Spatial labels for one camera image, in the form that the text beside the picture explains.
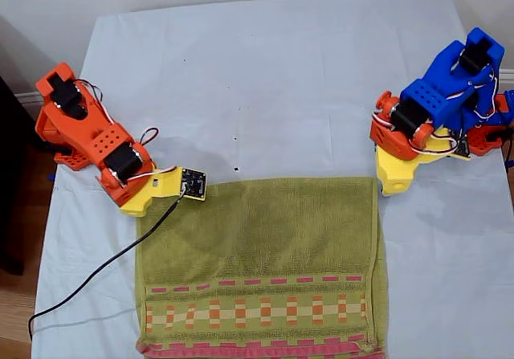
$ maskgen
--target towel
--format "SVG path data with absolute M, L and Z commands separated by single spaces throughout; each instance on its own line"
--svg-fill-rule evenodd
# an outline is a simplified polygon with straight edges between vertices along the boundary
M 154 199 L 144 234 L 172 198 Z M 136 250 L 146 357 L 385 357 L 387 278 L 372 178 L 209 186 Z

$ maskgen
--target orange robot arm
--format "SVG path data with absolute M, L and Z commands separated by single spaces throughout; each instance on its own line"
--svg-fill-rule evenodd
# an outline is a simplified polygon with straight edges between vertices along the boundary
M 36 132 L 70 149 L 69 154 L 57 153 L 55 161 L 73 170 L 96 165 L 100 184 L 118 206 L 124 205 L 149 179 L 131 177 L 153 170 L 146 149 L 111 119 L 67 64 L 48 72 L 36 87 L 44 100 Z

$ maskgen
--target yellow bracket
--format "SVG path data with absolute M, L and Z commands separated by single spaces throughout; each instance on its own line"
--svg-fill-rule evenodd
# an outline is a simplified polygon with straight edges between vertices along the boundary
M 190 190 L 188 187 L 184 197 L 192 198 L 193 200 L 205 201 L 205 174 L 178 166 L 171 172 L 156 173 L 151 176 L 141 190 L 120 208 L 121 211 L 129 216 L 144 217 L 146 215 L 146 210 L 150 205 L 152 205 L 152 199 L 154 197 L 171 197 L 180 195 L 183 189 L 182 183 L 184 181 L 189 181 L 192 173 L 196 173 L 198 176 L 203 176 L 202 193 L 195 195 L 188 194 Z
M 439 136 L 447 136 L 447 129 L 439 129 L 435 132 Z M 426 150 L 442 151 L 449 149 L 451 143 L 449 141 L 437 140 L 430 138 L 426 142 Z M 414 171 L 420 164 L 430 164 L 440 158 L 446 156 L 469 160 L 457 154 L 419 154 L 414 160 L 404 161 L 395 156 L 390 155 L 380 146 L 377 146 L 375 153 L 375 163 L 377 166 L 377 176 L 382 183 L 382 194 L 389 196 L 391 194 L 403 193 L 409 189 L 414 179 Z

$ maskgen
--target pink stripe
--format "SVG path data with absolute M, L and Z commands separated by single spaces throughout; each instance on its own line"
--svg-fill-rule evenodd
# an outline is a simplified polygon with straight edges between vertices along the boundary
M 298 341 L 298 345 L 314 345 L 314 339 L 302 339 Z
M 312 278 L 312 277 L 297 277 L 296 278 L 297 283 L 310 283 L 313 280 L 314 280 L 314 278 Z
M 288 347 L 193 347 L 153 351 L 150 347 L 141 350 L 144 355 L 154 357 L 308 357 L 312 355 L 336 355 L 339 353 L 359 353 L 359 346 L 352 341 L 338 345 L 306 345 Z M 381 359 L 368 356 L 367 359 Z
M 271 341 L 271 347 L 287 347 L 288 341 Z
M 340 337 L 327 337 L 324 339 L 326 345 L 337 345 L 341 342 Z
M 384 353 L 371 353 L 363 357 L 350 357 L 350 359 L 386 359 L 386 355 Z
M 272 284 L 286 284 L 287 281 L 288 280 L 285 277 L 280 277 L 280 278 L 276 278 L 276 279 L 271 279 L 270 283 L 272 283 Z
M 352 335 L 348 338 L 349 341 L 359 341 L 361 339 L 364 339 L 364 333 L 361 333 L 359 335 Z

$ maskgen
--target white wire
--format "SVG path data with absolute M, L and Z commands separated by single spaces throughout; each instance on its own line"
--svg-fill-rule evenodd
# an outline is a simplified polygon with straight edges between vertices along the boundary
M 384 126 L 390 128 L 391 126 L 393 126 L 393 124 L 391 124 L 390 122 L 387 122 L 386 120 L 383 120 L 382 118 L 380 118 L 377 113 L 375 112 L 372 112 L 371 113 L 371 117 L 376 120 L 378 123 L 380 124 L 383 124 Z
M 421 149 L 418 149 L 416 148 L 415 146 L 412 145 L 412 142 L 409 140 L 409 145 L 410 145 L 410 148 L 415 151 L 416 153 L 419 153 L 419 154 L 428 154 L 428 155 L 431 155 L 431 156 L 445 156 L 447 154 L 452 154 L 455 150 L 457 150 L 457 148 L 459 147 L 458 146 L 458 143 L 455 142 L 455 146 L 449 148 L 448 150 L 446 151 L 430 151 L 430 150 L 421 150 Z
M 454 137 L 452 137 L 452 136 L 437 137 L 437 136 L 435 136 L 434 134 L 431 134 L 431 135 L 430 135 L 430 137 L 434 138 L 435 140 L 440 140 L 440 141 L 450 141 L 450 142 L 453 142 L 453 145 L 451 146 L 452 148 L 453 148 L 454 146 L 456 146 L 456 145 L 457 145 L 457 143 L 458 143 L 458 142 L 457 142 L 457 140 L 456 140 Z
M 90 85 L 90 84 L 87 84 L 86 82 L 80 80 L 81 84 L 83 86 L 85 86 L 86 89 L 89 90 L 89 88 L 93 89 L 95 86 L 94 85 Z M 96 103 L 100 106 L 100 108 L 102 109 L 102 111 L 104 112 L 105 116 L 107 117 L 107 120 L 113 124 L 114 123 L 114 120 L 111 118 L 111 116 L 109 115 L 109 113 L 107 112 L 107 109 L 105 108 L 104 104 L 102 104 L 102 102 L 98 99 L 98 98 L 95 98 L 95 101 Z
M 177 166 L 173 166 L 171 168 L 167 168 L 167 169 L 163 169 L 163 170 L 156 170 L 156 171 L 153 171 L 153 172 L 136 174 L 135 176 L 131 176 L 131 177 L 127 178 L 127 181 L 132 181 L 132 180 L 135 180 L 137 178 L 146 177 L 146 176 L 153 176 L 154 174 L 161 174 L 161 173 L 172 172 L 176 168 L 177 168 Z
M 491 114 L 489 114 L 487 116 L 483 116 L 482 114 L 480 114 L 476 110 L 473 110 L 473 112 L 482 120 L 488 120 L 496 112 L 495 96 L 496 96 L 496 91 L 498 90 L 498 78 L 495 76 L 493 79 L 494 79 L 494 82 L 495 82 L 495 88 L 492 90 L 492 96 L 491 96 L 491 106 L 492 106 Z

